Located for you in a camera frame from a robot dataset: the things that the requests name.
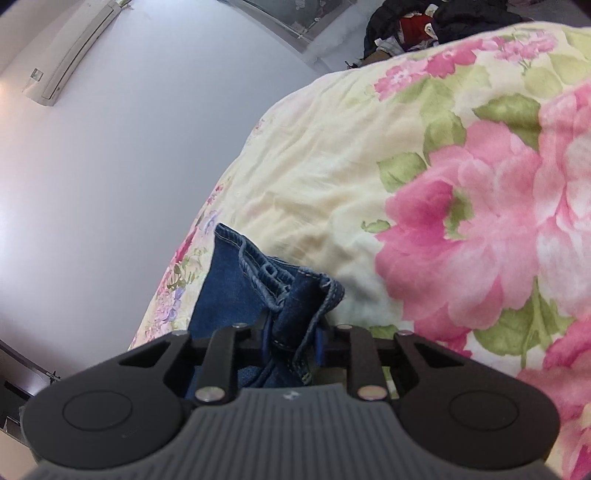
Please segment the blue denim jeans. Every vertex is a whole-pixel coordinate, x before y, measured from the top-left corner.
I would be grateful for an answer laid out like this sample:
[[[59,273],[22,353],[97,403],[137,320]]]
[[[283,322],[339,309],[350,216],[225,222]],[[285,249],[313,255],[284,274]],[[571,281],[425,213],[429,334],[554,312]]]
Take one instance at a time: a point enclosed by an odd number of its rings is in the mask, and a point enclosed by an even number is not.
[[[342,284],[327,274],[263,254],[249,238],[218,224],[188,332],[196,339],[237,323],[252,325],[262,334],[263,365],[240,370],[238,386],[307,386],[315,370],[315,329],[344,296]]]

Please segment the beige wardrobe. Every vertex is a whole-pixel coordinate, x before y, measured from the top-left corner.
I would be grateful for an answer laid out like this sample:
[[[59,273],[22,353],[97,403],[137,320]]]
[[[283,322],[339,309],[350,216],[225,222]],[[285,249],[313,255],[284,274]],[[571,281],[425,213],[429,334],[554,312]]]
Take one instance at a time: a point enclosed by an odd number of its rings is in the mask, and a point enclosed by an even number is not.
[[[0,341],[1,429],[25,444],[21,417],[25,404],[41,390],[60,380]]]

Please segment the floral yellow bed quilt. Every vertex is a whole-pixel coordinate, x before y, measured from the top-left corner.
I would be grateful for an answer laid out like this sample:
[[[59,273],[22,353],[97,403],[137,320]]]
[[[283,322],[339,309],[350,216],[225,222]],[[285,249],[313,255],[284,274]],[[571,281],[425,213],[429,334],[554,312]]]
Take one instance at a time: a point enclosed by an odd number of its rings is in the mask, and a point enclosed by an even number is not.
[[[134,336],[187,327],[225,224],[330,275],[329,317],[541,390],[549,466],[590,475],[590,31],[535,22],[315,80],[270,108]]]

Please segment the black clothes pile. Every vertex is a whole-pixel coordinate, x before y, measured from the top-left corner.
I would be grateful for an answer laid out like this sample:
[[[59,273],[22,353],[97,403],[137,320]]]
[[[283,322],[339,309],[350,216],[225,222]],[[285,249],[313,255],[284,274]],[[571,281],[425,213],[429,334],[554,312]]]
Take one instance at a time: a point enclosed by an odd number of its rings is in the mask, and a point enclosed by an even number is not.
[[[529,21],[527,17],[510,12],[507,1],[384,1],[370,16],[363,40],[363,56],[367,58],[377,50],[378,39],[393,36],[405,15],[423,14],[430,5],[437,7],[432,26],[440,43]]]

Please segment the white wall air conditioner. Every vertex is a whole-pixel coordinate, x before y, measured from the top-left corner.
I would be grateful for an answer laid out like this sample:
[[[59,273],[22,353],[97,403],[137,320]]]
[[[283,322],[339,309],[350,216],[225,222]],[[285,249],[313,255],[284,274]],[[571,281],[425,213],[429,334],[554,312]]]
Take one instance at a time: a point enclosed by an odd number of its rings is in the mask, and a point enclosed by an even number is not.
[[[129,1],[83,1],[36,62],[24,95],[53,106],[84,56],[128,5]]]

